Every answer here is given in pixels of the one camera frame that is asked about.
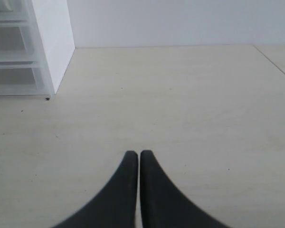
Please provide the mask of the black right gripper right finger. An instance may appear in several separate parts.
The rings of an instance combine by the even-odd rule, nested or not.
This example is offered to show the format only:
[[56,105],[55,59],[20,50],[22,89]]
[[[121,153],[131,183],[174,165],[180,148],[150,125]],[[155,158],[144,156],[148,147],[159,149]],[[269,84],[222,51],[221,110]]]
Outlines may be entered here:
[[192,203],[169,179],[154,153],[140,156],[140,205],[144,228],[226,228]]

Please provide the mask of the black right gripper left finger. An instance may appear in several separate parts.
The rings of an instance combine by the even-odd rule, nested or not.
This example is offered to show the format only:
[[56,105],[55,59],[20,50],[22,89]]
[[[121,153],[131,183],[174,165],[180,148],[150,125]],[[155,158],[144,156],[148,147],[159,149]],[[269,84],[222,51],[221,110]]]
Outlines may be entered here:
[[127,151],[106,185],[84,207],[56,228],[134,228],[138,155]]

